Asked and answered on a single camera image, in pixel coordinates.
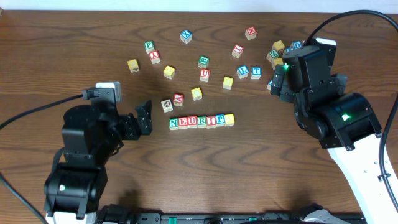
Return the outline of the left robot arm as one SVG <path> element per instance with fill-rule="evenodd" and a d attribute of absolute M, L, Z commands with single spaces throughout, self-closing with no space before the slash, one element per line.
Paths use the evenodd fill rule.
<path fill-rule="evenodd" d="M 152 102 L 120 115 L 113 101 L 78 105 L 64 114 L 64 147 L 44 185 L 48 223 L 95 223 L 108 176 L 105 165 L 127 140 L 152 132 Z"/>

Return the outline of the red E block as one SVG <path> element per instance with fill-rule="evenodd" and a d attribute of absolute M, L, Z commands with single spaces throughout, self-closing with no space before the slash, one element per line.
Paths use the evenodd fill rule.
<path fill-rule="evenodd" d="M 179 129 L 188 129 L 188 118 L 187 117 L 179 117 L 178 118 L 178 128 Z"/>

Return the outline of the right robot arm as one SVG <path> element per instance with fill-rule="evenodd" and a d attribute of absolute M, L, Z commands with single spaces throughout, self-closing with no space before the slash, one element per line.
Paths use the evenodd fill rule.
<path fill-rule="evenodd" d="M 396 223 L 397 176 L 382 145 L 382 127 L 369 101 L 346 93 L 347 76 L 331 74 L 335 46 L 283 54 L 271 93 L 291 102 L 299 127 L 336 162 L 368 223 Z"/>

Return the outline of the green R block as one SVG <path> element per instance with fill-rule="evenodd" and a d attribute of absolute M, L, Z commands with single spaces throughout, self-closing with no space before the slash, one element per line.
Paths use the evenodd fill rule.
<path fill-rule="evenodd" d="M 198 121 L 197 128 L 206 128 L 207 127 L 206 116 L 198 116 L 197 121 Z"/>

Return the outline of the green N block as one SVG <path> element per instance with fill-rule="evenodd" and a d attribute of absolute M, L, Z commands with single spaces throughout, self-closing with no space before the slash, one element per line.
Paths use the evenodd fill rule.
<path fill-rule="evenodd" d="M 170 130 L 178 130 L 179 129 L 178 118 L 170 118 L 169 119 L 169 129 Z"/>

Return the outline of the blue P block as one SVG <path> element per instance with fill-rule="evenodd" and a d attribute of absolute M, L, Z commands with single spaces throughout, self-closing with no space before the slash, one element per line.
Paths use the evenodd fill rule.
<path fill-rule="evenodd" d="M 225 115 L 224 114 L 217 114 L 215 116 L 215 119 L 216 119 L 216 126 L 217 127 L 225 126 L 226 121 L 225 121 Z"/>

